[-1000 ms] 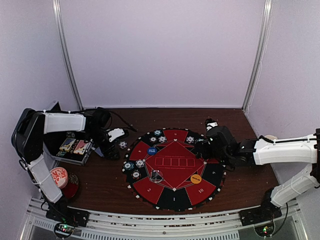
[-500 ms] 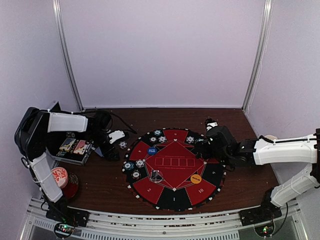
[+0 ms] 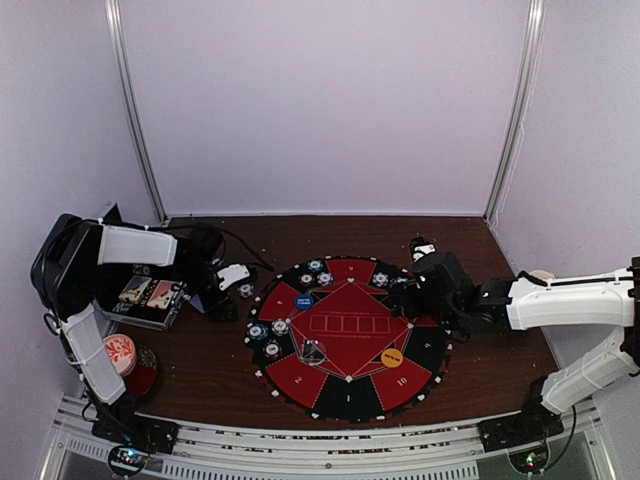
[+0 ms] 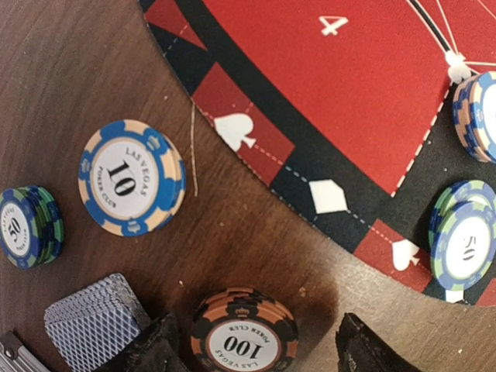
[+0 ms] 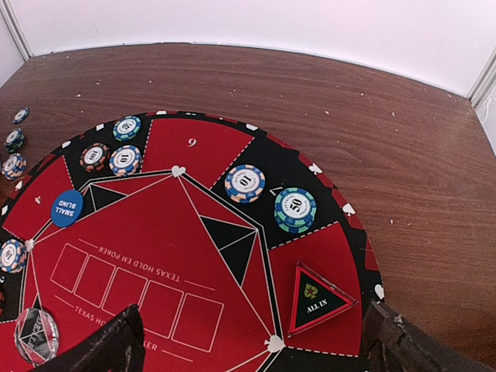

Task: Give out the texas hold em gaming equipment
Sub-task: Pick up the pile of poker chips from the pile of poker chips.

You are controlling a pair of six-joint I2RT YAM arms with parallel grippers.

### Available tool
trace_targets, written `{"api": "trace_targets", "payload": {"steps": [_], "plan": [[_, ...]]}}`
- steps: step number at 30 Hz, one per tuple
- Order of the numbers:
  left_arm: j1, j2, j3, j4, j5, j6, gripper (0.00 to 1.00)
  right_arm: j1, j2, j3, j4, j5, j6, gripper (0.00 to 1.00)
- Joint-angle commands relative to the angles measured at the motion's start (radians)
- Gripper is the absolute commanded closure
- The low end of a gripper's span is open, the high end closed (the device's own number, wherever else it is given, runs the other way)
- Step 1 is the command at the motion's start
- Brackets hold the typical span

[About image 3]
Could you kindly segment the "blue small blind button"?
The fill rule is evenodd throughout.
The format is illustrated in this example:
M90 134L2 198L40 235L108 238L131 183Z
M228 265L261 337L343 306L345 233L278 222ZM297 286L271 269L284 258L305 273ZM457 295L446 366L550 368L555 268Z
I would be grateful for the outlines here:
M302 294L294 299L294 307L300 311L310 310L315 304L315 300L310 294Z

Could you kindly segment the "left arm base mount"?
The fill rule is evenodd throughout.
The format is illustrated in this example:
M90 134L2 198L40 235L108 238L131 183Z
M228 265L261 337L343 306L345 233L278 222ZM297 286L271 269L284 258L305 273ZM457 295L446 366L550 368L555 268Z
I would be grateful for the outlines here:
M97 412L91 430L94 436L146 453L173 452L179 425L173 421L138 414L136 399L129 392L111 405L97 400L92 403Z

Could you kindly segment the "white grey chip stack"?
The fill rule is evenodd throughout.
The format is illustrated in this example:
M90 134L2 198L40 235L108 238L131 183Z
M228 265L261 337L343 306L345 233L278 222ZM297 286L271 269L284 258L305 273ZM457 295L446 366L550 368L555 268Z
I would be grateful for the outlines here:
M254 285L250 283L245 283L238 287L238 293L242 298L250 298L254 295L254 292Z

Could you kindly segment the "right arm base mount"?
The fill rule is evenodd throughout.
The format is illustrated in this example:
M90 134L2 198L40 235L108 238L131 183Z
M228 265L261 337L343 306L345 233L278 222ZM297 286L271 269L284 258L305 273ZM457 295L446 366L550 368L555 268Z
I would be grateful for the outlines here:
M485 420L478 424L480 440L486 453L514 449L532 443L544 443L549 437L564 432L561 419L543 423L520 415Z

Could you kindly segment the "white chips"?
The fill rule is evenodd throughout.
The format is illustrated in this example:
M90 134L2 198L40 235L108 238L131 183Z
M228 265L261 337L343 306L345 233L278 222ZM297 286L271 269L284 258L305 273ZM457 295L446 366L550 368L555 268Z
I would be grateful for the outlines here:
M272 323L271 330L276 337L283 337L289 334L290 324L286 320L279 319Z
M320 286L328 286L331 285L333 283L333 276L331 273L329 272L321 272L318 276L317 276L317 283Z
M389 276L384 272L377 272L373 275L371 282L376 287L382 288L388 285Z

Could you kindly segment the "orange big blind button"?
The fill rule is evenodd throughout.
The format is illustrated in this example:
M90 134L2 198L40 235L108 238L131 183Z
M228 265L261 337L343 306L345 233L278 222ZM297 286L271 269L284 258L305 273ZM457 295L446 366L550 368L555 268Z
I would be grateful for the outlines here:
M387 348L381 353L380 359L386 368L395 369L403 363L404 355L396 348Z

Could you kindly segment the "red black chips seat three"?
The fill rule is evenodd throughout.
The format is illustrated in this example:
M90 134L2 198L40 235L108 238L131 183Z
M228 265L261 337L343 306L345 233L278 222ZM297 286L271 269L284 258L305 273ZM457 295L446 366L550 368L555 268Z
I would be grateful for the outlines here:
M275 359L281 355L282 347L278 342L271 341L264 346L263 352L266 358Z

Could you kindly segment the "red black chips seat five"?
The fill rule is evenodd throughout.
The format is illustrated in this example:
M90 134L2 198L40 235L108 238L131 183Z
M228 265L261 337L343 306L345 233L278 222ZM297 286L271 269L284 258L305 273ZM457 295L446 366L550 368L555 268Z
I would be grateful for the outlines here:
M313 284L314 280L315 280L314 276L309 273L305 273L299 277L300 283L305 286Z

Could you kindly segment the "blue playing card deck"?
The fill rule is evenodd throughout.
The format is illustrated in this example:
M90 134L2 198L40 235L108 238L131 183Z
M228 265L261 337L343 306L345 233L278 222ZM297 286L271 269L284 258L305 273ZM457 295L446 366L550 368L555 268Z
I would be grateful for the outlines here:
M202 302L198 296L193 296L190 299L191 305L201 314L205 312Z

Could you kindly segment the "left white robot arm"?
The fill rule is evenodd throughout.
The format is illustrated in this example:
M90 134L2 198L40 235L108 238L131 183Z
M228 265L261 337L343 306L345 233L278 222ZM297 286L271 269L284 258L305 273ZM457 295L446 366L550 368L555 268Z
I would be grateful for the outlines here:
M145 265L177 270L190 296L206 312L227 298L227 291L248 281L244 264L219 267L214 232L205 225L188 236L167 229L105 224L62 214L54 223L31 267L31 282L41 303L53 316L53 330L71 350L74 366L87 388L104 405L127 395L97 327L95 308L98 268L103 265Z

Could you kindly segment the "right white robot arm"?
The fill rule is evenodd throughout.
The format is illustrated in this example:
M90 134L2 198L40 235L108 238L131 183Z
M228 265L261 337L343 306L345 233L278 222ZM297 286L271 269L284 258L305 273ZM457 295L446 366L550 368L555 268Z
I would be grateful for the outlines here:
M391 287L392 312L423 315L464 335L538 327L609 325L609 336L569 366L532 383L524 411L513 419L519 440L535 440L559 415L624 376L639 373L639 260L610 273L514 278L476 285L451 252L420 247L411 277Z

